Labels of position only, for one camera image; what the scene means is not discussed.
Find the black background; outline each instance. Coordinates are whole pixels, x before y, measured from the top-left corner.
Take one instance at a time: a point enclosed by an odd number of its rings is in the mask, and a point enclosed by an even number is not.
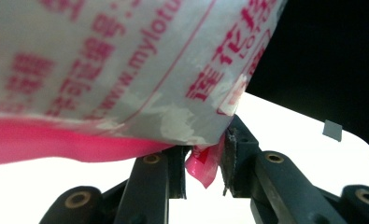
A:
[[[369,144],[369,1],[289,0],[247,92]]]

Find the white surface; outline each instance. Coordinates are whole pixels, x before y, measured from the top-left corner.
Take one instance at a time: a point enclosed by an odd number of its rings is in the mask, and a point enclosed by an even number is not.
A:
[[[322,122],[248,94],[237,114],[262,150],[289,156],[314,185],[337,195],[345,185],[369,186],[369,146],[359,137],[343,132],[338,143],[322,135]],[[0,223],[38,223],[64,191],[80,185],[106,191],[129,176],[133,161],[51,158],[0,165]],[[222,190],[220,173],[209,189],[187,175],[188,200],[170,200],[170,223],[254,223],[249,200],[224,198]]]

